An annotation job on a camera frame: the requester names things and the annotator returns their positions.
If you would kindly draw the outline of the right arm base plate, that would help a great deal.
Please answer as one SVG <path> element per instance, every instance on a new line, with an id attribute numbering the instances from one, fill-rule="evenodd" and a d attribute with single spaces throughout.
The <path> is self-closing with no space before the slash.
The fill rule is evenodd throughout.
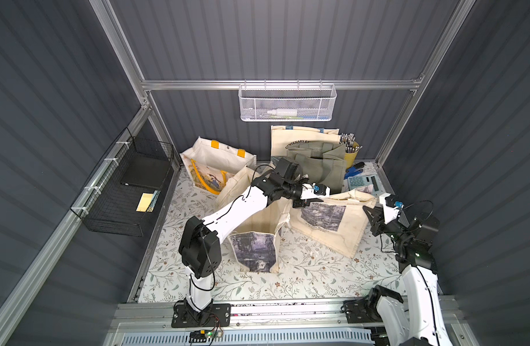
<path id="1" fill-rule="evenodd" d="M 341 307 L 348 324 L 378 321 L 374 309 L 366 298 L 344 301 Z"/>

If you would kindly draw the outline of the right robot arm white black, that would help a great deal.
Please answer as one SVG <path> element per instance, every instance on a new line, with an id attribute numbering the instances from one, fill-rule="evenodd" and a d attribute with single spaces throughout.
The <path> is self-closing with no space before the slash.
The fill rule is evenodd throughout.
<path id="1" fill-rule="evenodd" d="M 385 234 L 393 242 L 408 304 L 405 308 L 399 293 L 376 285 L 365 300 L 368 316 L 383 322 L 390 345 L 451 345 L 437 291 L 438 268 L 430 252 L 439 220 L 422 212 L 405 226 L 399 222 L 403 205 L 398 201 L 363 210 L 373 235 Z"/>

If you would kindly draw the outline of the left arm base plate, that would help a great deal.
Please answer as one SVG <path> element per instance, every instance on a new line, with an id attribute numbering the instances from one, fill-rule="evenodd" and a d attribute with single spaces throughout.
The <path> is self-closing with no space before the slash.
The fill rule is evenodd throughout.
<path id="1" fill-rule="evenodd" d="M 197 312 L 186 301 L 177 301 L 173 306 L 172 328 L 228 327 L 231 317 L 230 304 L 211 304 Z"/>

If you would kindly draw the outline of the cream canvas bag painting print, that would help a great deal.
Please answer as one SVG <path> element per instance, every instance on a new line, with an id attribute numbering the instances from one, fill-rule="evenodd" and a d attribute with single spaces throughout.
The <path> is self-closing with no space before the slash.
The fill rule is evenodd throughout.
<path id="1" fill-rule="evenodd" d="M 289 225 L 333 251 L 353 258 L 369 224 L 363 207 L 374 208 L 376 204 L 376 197 L 354 189 L 321 203 L 292 208 Z"/>

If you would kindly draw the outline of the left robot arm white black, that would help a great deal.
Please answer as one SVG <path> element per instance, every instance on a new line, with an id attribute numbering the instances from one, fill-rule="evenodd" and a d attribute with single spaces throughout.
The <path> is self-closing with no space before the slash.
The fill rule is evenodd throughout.
<path id="1" fill-rule="evenodd" d="M 178 253 L 189 279 L 184 298 L 189 312 L 210 313 L 221 245 L 244 221 L 282 198 L 291 200 L 295 208 L 305 208 L 322 203 L 331 194 L 328 186 L 299 178 L 300 165 L 293 159 L 282 157 L 275 166 L 267 167 L 261 175 L 253 175 L 249 187 L 225 207 L 203 219 L 193 216 L 187 220 Z"/>

